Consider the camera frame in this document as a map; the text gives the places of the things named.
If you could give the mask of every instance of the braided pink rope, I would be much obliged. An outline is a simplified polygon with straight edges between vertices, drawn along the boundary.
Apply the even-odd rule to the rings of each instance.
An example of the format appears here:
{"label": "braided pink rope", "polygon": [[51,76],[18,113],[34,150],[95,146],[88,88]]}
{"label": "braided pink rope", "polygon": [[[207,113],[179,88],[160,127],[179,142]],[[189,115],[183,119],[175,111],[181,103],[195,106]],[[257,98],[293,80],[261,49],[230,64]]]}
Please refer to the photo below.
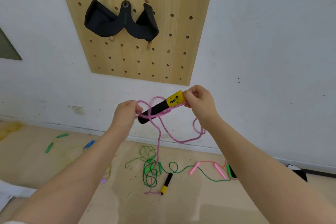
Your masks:
{"label": "braided pink rope", "polygon": [[[195,126],[195,121],[197,120],[197,118],[195,118],[195,120],[192,122],[192,126],[194,128],[194,130],[199,134],[198,137],[195,137],[195,138],[191,138],[191,139],[188,139],[188,140],[185,140],[185,141],[179,141],[177,139],[175,139],[168,131],[168,129],[166,128],[165,124],[163,123],[162,119],[161,119],[161,116],[169,113],[172,109],[174,108],[177,108],[177,107],[180,107],[180,106],[183,106],[186,102],[182,103],[182,104],[179,104],[179,105],[175,105],[173,107],[169,107],[167,108],[166,110],[162,111],[162,112],[159,112],[158,114],[155,114],[155,115],[151,115],[151,111],[152,111],[152,105],[154,103],[154,100],[155,99],[165,99],[163,97],[153,97],[152,100],[149,102],[149,104],[143,100],[139,100],[137,101],[137,103],[144,103],[148,106],[148,115],[142,115],[142,114],[139,114],[140,117],[142,118],[145,118],[145,119],[149,119],[149,121],[153,124],[153,126],[158,130],[159,132],[159,137],[157,139],[157,159],[155,161],[155,164],[154,164],[154,167],[153,167],[153,170],[156,168],[156,165],[159,161],[159,147],[160,147],[160,139],[161,139],[161,129],[153,122],[153,118],[156,118],[158,117],[159,120],[161,121],[161,124],[162,124],[162,127],[165,129],[165,131],[167,132],[167,134],[170,136],[171,139],[173,139],[175,142],[178,142],[178,143],[186,143],[186,142],[190,142],[190,141],[194,141],[194,140],[197,140],[197,139],[200,139],[202,135],[205,134],[205,129],[201,127],[201,131],[198,131],[196,129],[196,126]],[[153,179],[153,172],[152,172],[152,177],[150,178],[150,184],[152,184],[152,179]],[[150,190],[148,192],[145,192],[145,194],[149,194],[149,193],[152,193],[152,194],[161,194],[159,191],[157,192],[151,192],[152,191],[152,187],[150,187]]]}

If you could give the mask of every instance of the wooden pegboard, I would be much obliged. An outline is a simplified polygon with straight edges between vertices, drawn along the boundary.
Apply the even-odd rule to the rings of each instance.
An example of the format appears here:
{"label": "wooden pegboard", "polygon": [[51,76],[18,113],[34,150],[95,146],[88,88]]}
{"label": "wooden pegboard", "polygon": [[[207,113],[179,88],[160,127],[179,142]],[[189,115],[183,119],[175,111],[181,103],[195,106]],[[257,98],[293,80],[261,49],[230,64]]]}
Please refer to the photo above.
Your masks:
{"label": "wooden pegboard", "polygon": [[[91,1],[66,0],[92,73],[189,85],[209,0],[151,0],[159,34],[149,51],[125,29],[114,42],[89,31],[84,17]],[[118,15],[124,0],[98,1]],[[136,21],[145,1],[128,1]]]}

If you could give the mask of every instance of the wall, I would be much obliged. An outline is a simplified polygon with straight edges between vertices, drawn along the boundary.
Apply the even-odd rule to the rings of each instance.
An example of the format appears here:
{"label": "wall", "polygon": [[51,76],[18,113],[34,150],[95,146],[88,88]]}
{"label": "wall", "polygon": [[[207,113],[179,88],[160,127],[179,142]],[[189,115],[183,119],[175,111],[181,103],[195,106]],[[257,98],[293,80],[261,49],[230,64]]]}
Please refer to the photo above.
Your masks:
{"label": "wall", "polygon": [[[272,156],[336,166],[335,14],[336,0],[211,0],[191,85]],[[119,102],[187,89],[91,73],[65,0],[0,0],[0,26],[23,58],[0,60],[2,119],[105,131]],[[193,118],[179,108],[164,121],[189,139]],[[130,135],[157,138],[150,124]],[[217,148],[209,134],[190,144]]]}

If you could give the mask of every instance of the person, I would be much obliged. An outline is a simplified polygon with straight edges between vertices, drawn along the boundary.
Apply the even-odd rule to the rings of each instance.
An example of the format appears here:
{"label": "person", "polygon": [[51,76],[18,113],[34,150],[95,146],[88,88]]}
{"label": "person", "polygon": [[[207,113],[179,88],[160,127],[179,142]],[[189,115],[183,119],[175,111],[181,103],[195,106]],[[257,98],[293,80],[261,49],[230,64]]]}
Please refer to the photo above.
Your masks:
{"label": "person", "polygon": [[[289,168],[254,146],[216,111],[211,93],[185,91],[186,107],[216,141],[242,186],[270,223],[336,223],[336,209]],[[39,188],[10,218],[29,224],[78,223],[142,108],[120,103],[110,128],[74,162]]]}

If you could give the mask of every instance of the yellow and black handle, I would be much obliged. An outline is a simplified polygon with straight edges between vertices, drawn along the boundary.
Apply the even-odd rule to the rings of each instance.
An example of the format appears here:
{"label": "yellow and black handle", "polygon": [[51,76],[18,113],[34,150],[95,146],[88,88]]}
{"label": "yellow and black handle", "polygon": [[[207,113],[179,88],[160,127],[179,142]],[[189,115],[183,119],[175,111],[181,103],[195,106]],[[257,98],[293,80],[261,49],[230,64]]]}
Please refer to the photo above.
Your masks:
{"label": "yellow and black handle", "polygon": [[173,177],[173,174],[169,173],[168,177],[167,177],[167,180],[166,180],[165,184],[162,186],[162,189],[160,191],[161,195],[163,195],[164,193],[166,193],[168,184],[170,183],[170,180],[171,180],[172,177]]}
{"label": "yellow and black handle", "polygon": [[[183,96],[183,92],[181,90],[179,90],[178,92],[176,92],[175,94],[171,95],[170,97],[166,98],[165,100],[163,100],[161,103],[158,103],[157,105],[152,107],[152,110],[150,112],[151,115],[155,115],[158,114],[159,112],[162,112],[164,110],[166,110],[169,107],[173,107],[175,105],[179,105],[182,104],[184,102],[186,102],[187,100],[184,98]],[[142,115],[148,115],[148,110],[143,112]],[[145,124],[147,122],[149,122],[149,119],[146,118],[142,118],[142,117],[138,117],[138,120],[141,124]]]}

